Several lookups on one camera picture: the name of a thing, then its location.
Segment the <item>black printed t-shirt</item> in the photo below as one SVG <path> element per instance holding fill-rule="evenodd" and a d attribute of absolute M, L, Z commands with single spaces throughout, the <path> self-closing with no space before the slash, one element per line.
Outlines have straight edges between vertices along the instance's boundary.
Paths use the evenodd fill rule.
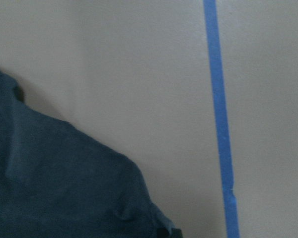
<path fill-rule="evenodd" d="M 0 238 L 180 238 L 138 166 L 32 110 L 0 71 Z"/>

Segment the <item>blue tape grid lines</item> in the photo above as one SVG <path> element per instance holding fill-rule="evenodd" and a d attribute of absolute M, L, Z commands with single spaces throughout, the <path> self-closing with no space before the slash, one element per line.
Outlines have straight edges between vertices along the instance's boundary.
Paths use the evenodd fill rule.
<path fill-rule="evenodd" d="M 226 109 L 217 6 L 215 0 L 205 0 L 203 1 L 203 5 L 220 161 L 226 236 L 228 238 L 238 238 L 240 237 L 240 233 L 237 214 L 237 201 L 233 190 L 234 173 Z"/>

